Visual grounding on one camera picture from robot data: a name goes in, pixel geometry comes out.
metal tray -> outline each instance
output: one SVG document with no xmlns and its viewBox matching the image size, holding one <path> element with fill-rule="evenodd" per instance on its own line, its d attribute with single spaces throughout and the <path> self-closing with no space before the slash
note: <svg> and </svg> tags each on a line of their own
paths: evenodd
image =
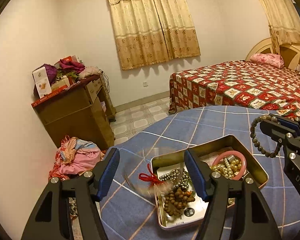
<svg viewBox="0 0 300 240">
<path fill-rule="evenodd" d="M 248 176 L 253 177 L 254 181 L 258 184 L 259 188 L 263 188 L 269 180 L 269 176 L 260 163 L 255 159 L 255 157 L 248 151 L 248 149 L 234 136 L 227 135 L 219 139 L 191 147 L 188 150 L 194 152 L 198 157 L 204 157 L 211 153 L 222 152 L 233 149 L 235 151 L 241 152 L 247 160 L 247 170 L 249 171 Z M 155 156 L 151 159 L 151 168 L 154 174 L 157 174 L 159 168 L 176 165 L 184 162 L 184 150 L 168 153 L 164 155 Z M 166 224 L 166 213 L 163 210 L 162 197 L 161 195 L 155 194 L 154 196 L 157 205 L 157 215 L 158 221 L 161 228 L 166 230 L 171 230 L 179 227 L 185 227 L 190 224 L 201 222 L 203 217 L 200 219 L 195 219 L 192 221 L 180 223 L 174 226 L 167 226 Z"/>
</svg>

beige floral curtain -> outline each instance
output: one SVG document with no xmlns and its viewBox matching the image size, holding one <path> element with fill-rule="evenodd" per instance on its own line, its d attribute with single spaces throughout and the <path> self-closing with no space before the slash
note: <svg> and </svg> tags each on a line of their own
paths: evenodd
<svg viewBox="0 0 300 240">
<path fill-rule="evenodd" d="M 269 21 L 272 46 L 280 54 L 282 44 L 300 44 L 300 17 L 291 0 L 259 0 Z"/>
<path fill-rule="evenodd" d="M 186 0 L 109 0 L 122 70 L 200 55 Z"/>
</svg>

wooden headboard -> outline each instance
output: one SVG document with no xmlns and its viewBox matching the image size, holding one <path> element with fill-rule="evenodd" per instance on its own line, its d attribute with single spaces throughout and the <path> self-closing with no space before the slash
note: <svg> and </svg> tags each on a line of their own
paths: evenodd
<svg viewBox="0 0 300 240">
<path fill-rule="evenodd" d="M 260 41 L 249 52 L 246 60 L 250 60 L 250 57 L 255 53 L 273 53 L 271 38 Z M 298 64 L 300 64 L 300 45 L 281 45 L 280 54 L 284 60 L 284 67 L 295 70 Z"/>
</svg>

pink bangle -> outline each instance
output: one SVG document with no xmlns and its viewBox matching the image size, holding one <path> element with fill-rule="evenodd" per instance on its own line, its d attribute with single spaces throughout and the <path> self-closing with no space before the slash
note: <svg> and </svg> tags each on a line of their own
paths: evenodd
<svg viewBox="0 0 300 240">
<path fill-rule="evenodd" d="M 241 162 L 242 162 L 242 166 L 241 166 L 241 169 L 240 169 L 239 173 L 238 173 L 236 176 L 234 176 L 234 177 L 232 178 L 232 179 L 234 179 L 234 180 L 239 180 L 239 179 L 242 178 L 242 176 L 243 176 L 243 174 L 244 174 L 244 171 L 245 171 L 246 168 L 247 168 L 247 161 L 246 161 L 246 158 L 243 156 L 242 153 L 240 153 L 240 152 L 238 152 L 238 151 L 227 151 L 227 152 L 224 152 L 224 153 L 220 154 L 220 155 L 214 160 L 214 162 L 213 162 L 212 165 L 213 165 L 213 166 L 218 165 L 219 162 L 220 162 L 224 157 L 228 157 L 228 156 L 230 156 L 230 155 L 233 155 L 233 156 L 238 157 L 238 158 L 241 160 Z"/>
</svg>

cabinet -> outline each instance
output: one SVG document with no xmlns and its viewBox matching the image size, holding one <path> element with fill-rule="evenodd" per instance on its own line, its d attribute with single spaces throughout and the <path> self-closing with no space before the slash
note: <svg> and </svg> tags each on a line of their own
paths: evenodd
<svg viewBox="0 0 300 240">
<path fill-rule="evenodd" d="M 102 101 L 106 103 L 106 112 Z M 92 141 L 101 150 L 114 145 L 109 120 L 115 120 L 115 109 L 105 82 L 98 75 L 38 104 L 34 110 L 57 147 L 66 135 Z"/>
</svg>

